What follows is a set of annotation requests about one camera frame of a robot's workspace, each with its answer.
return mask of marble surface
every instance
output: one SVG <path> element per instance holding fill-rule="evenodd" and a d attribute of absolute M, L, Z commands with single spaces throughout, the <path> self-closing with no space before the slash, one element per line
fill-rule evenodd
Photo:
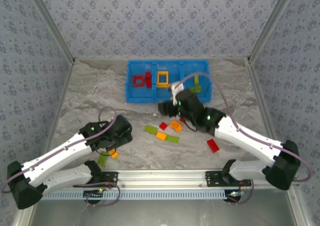
<path fill-rule="evenodd" d="M 210 72 L 226 95 L 236 120 L 258 133 L 265 134 L 262 118 L 247 69 L 242 60 L 210 59 Z M 167 128 L 169 135 L 180 137 L 178 144 L 164 142 L 144 131 L 145 125 L 158 127 L 172 119 L 158 113 L 156 104 L 127 104 L 125 98 L 126 60 L 76 61 L 63 102 L 61 116 L 50 145 L 53 149 L 70 138 L 87 122 L 98 120 L 99 109 L 112 106 L 132 124 L 133 141 L 118 148 L 119 157 L 108 158 L 108 169 L 206 169 L 222 168 L 229 159 L 252 160 L 253 155 L 223 140 L 215 139 L 220 150 L 213 154 L 207 146 L 210 135 L 184 127 L 180 133 Z M 208 104 L 226 111 L 221 95 L 213 86 Z M 102 119 L 110 119 L 104 112 Z M 67 166 L 75 167 L 86 160 L 98 160 L 92 153 Z"/>

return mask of patterned wallpaper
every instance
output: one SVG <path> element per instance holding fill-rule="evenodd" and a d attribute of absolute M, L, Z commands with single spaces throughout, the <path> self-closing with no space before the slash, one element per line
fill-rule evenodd
<path fill-rule="evenodd" d="M 302 191 L 315 225 L 320 225 L 319 50 L 320 0 L 290 0 L 254 63 L 277 135 L 297 142 L 314 171 Z"/>
<path fill-rule="evenodd" d="M 69 70 L 31 0 L 0 0 L 0 185 L 7 165 L 39 156 Z M 0 225 L 16 205 L 0 194 Z"/>
<path fill-rule="evenodd" d="M 247 56 L 276 0 L 44 0 L 74 57 Z"/>

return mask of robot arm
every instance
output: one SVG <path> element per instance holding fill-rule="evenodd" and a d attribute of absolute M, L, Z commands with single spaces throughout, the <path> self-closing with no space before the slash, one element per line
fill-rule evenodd
<path fill-rule="evenodd" d="M 93 122 L 86 124 L 80 131 L 57 148 L 23 164 L 14 161 L 7 167 L 7 178 L 29 169 L 8 183 L 10 192 L 18 209 L 26 209 L 37 203 L 43 195 L 58 189 L 78 184 L 99 183 L 102 172 L 94 161 L 87 161 L 79 167 L 58 171 L 73 160 L 90 154 L 97 149 L 107 151 L 116 149 L 132 141 L 132 126 L 122 115 L 118 115 L 111 127 L 102 135 L 91 140 L 86 138 L 105 129 L 110 122 Z M 33 168 L 37 162 L 46 159 Z"/>
<path fill-rule="evenodd" d="M 230 116 L 217 109 L 204 107 L 197 95 L 189 89 L 184 89 L 180 82 L 170 85 L 169 91 L 173 96 L 172 101 L 158 104 L 158 110 L 162 115 L 170 117 L 179 115 L 190 121 L 198 131 L 229 141 L 260 159 L 260 161 L 251 162 L 229 160 L 222 170 L 226 181 L 230 177 L 239 181 L 265 179 L 278 189 L 287 190 L 290 187 L 301 164 L 300 161 L 261 142 L 268 142 L 272 146 L 299 155 L 298 147 L 294 142 L 287 140 L 283 143 L 269 139 L 240 124 L 237 124 L 236 128 Z"/>

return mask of cable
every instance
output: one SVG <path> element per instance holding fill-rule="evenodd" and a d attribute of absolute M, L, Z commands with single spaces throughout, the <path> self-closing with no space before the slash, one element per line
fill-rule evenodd
<path fill-rule="evenodd" d="M 37 167 L 38 165 L 42 164 L 43 162 L 45 162 L 46 160 L 52 158 L 53 156 L 56 156 L 56 155 L 59 154 L 60 152 L 62 152 L 62 151 L 64 151 L 64 150 L 67 150 L 67 149 L 69 149 L 70 147 L 72 147 L 72 146 L 74 146 L 74 145 L 76 145 L 76 144 L 78 144 L 78 143 L 81 143 L 81 142 L 84 142 L 84 141 L 88 141 L 88 140 L 94 139 L 94 138 L 96 138 L 96 137 L 104 134 L 104 133 L 105 133 L 108 129 L 110 129 L 111 126 L 115 123 L 116 117 L 117 117 L 116 110 L 114 110 L 112 107 L 104 107 L 104 108 L 102 108 L 102 109 L 100 110 L 100 112 L 99 112 L 99 116 L 101 115 L 102 111 L 104 111 L 104 110 L 107 109 L 107 108 L 109 108 L 109 109 L 111 109 L 111 110 L 114 111 L 114 116 L 113 116 L 113 120 L 110 122 L 110 124 L 109 124 L 105 129 L 103 129 L 102 131 L 100 131 L 99 133 L 97 133 L 97 134 L 95 134 L 95 135 L 92 135 L 92 136 L 87 137 L 87 138 L 85 138 L 85 139 L 81 139 L 81 140 L 75 141 L 75 142 L 67 145 L 65 148 L 61 148 L 61 149 L 57 150 L 56 152 L 52 153 L 51 155 L 48 155 L 47 157 L 45 157 L 45 158 L 43 158 L 42 160 L 38 161 L 37 163 L 35 163 L 35 164 L 32 165 L 31 167 L 29 167 L 28 169 L 25 169 L 25 170 L 23 170 L 23 171 L 15 174 L 15 175 L 11 176 L 9 179 L 7 179 L 7 180 L 4 182 L 4 185 L 3 185 L 2 189 L 1 189 L 1 192 L 2 192 L 3 194 L 9 194 L 11 191 L 5 191 L 5 188 L 6 188 L 6 186 L 7 186 L 12 180 L 14 180 L 15 178 L 19 177 L 20 175 L 23 175 L 24 173 L 30 171 L 31 169 L 34 169 L 34 168 Z"/>
<path fill-rule="evenodd" d="M 187 124 L 187 122 L 185 122 L 184 124 L 185 124 L 190 130 L 192 130 L 192 131 L 194 131 L 194 132 L 197 132 L 197 131 L 198 131 L 197 129 L 191 128 L 191 127 Z"/>
<path fill-rule="evenodd" d="M 308 171 L 308 176 L 307 176 L 306 178 L 304 178 L 304 179 L 301 179 L 301 180 L 293 180 L 293 182 L 300 182 L 300 183 L 301 183 L 301 182 L 306 182 L 306 181 L 308 181 L 308 180 L 312 177 L 312 169 L 311 169 L 311 167 L 310 167 L 310 166 L 308 165 L 308 163 L 307 163 L 304 159 L 302 159 L 299 155 L 296 155 L 295 153 L 293 153 L 293 152 L 291 152 L 291 151 L 289 151 L 289 150 L 286 150 L 286 149 L 284 149 L 284 148 L 281 148 L 281 147 L 272 145 L 271 143 L 268 143 L 268 142 L 265 142 L 265 141 L 263 141 L 263 140 L 257 139 L 256 137 L 254 137 L 254 136 L 248 134 L 247 132 L 243 131 L 243 130 L 238 126 L 238 124 L 237 124 L 234 116 L 233 116 L 232 113 L 231 113 L 231 110 L 230 110 L 229 105 L 228 105 L 228 103 L 227 103 L 226 96 L 223 94 L 220 85 L 218 84 L 218 82 L 216 81 L 216 79 L 215 79 L 214 77 L 212 77 L 212 76 L 210 76 L 209 74 L 204 73 L 204 72 L 195 72 L 195 73 L 192 73 L 192 74 L 188 75 L 188 76 L 185 77 L 184 79 L 182 79 L 182 80 L 180 81 L 180 83 L 182 83 L 182 84 L 185 83 L 188 79 L 190 79 L 191 77 L 194 77 L 195 75 L 203 75 L 203 76 L 205 76 L 205 77 L 207 77 L 207 78 L 209 78 L 209 79 L 212 78 L 213 83 L 216 85 L 218 91 L 220 92 L 220 95 L 221 95 L 222 98 L 223 98 L 223 101 L 224 101 L 225 106 L 226 106 L 226 110 L 227 110 L 227 112 L 228 112 L 228 114 L 229 114 L 229 116 L 230 116 L 230 118 L 231 118 L 231 120 L 232 120 L 232 123 L 233 123 L 233 125 L 235 126 L 235 128 L 236 128 L 239 132 L 241 132 L 243 135 L 247 136 L 248 138 L 250 138 L 250 139 L 252 139 L 252 140 L 254 140 L 254 141 L 256 141 L 256 142 L 259 142 L 259 143 L 261 143 L 261 144 L 263 144 L 263 145 L 269 146 L 270 148 L 275 148 L 275 149 L 277 149 L 277 150 L 281 150 L 281 151 L 283 151 L 283 152 L 285 152 L 285 153 L 287 153 L 287 154 L 295 157 L 296 159 L 300 160 L 300 161 L 305 165 L 305 167 L 306 167 L 306 169 L 307 169 L 307 171 Z"/>
<path fill-rule="evenodd" d="M 243 205 L 243 204 L 247 203 L 247 202 L 252 198 L 252 196 L 254 195 L 255 185 L 254 185 L 254 181 L 253 181 L 253 180 L 251 180 L 251 184 L 252 184 L 252 188 L 251 188 L 250 195 L 249 195 L 249 197 L 248 197 L 245 201 L 239 203 L 237 200 L 235 200 L 235 199 L 233 199 L 233 198 L 231 198 L 231 197 L 227 197 L 227 198 L 228 198 L 229 200 L 234 201 L 234 203 L 232 203 L 232 204 L 235 204 L 235 205 Z"/>
<path fill-rule="evenodd" d="M 98 150 L 95 150 L 98 154 L 100 155 L 103 155 L 103 156 L 112 156 L 114 155 L 116 152 L 117 152 L 117 149 L 111 149 L 111 150 L 114 150 L 114 152 L 112 154 L 105 154 L 105 153 L 101 153 L 99 152 Z"/>
<path fill-rule="evenodd" d="M 107 203 L 107 204 L 99 204 L 99 205 L 93 205 L 93 204 L 90 204 L 88 202 L 89 198 L 90 198 L 90 195 L 91 194 L 88 194 L 86 199 L 85 199 L 85 202 L 90 205 L 90 206 L 93 206 L 93 207 L 106 207 L 106 206 L 110 206 L 110 205 L 114 205 L 115 203 L 117 203 L 120 199 L 120 195 L 121 195 L 121 190 L 119 188 L 118 185 L 114 184 L 114 183 L 111 183 L 111 182 L 100 182 L 100 183 L 93 183 L 93 184 L 83 184 L 83 185 L 77 185 L 79 187 L 89 187 L 89 186 L 100 186 L 101 184 L 106 184 L 106 185 L 111 185 L 111 186 L 114 186 L 118 189 L 118 196 L 115 200 L 113 200 L 111 203 Z"/>

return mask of blue plastic tray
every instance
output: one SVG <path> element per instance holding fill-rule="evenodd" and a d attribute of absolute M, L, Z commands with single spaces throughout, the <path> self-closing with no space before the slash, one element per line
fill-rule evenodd
<path fill-rule="evenodd" d="M 144 76 L 147 71 L 151 72 L 152 88 L 147 88 L 146 84 L 143 87 L 134 87 L 134 75 Z M 169 83 L 182 80 L 194 72 L 201 71 L 210 74 L 207 60 L 129 60 L 125 82 L 126 101 L 128 103 L 155 103 L 170 100 L 171 94 L 168 89 L 157 87 L 158 71 L 168 72 Z M 203 103 L 210 102 L 213 91 L 211 80 L 199 75 L 199 86 L 201 86 L 201 92 L 197 93 L 199 100 Z M 195 87 L 194 78 L 188 79 L 184 87 Z"/>

